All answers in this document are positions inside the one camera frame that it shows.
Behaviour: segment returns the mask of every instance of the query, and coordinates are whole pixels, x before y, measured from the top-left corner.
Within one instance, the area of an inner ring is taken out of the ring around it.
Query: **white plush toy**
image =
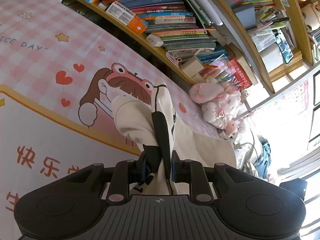
[[[237,116],[241,94],[234,91],[232,94],[221,93],[210,102],[201,105],[203,118],[215,127],[225,129],[228,122]]]
[[[320,12],[313,4],[308,4],[301,9],[308,32],[320,27]]]

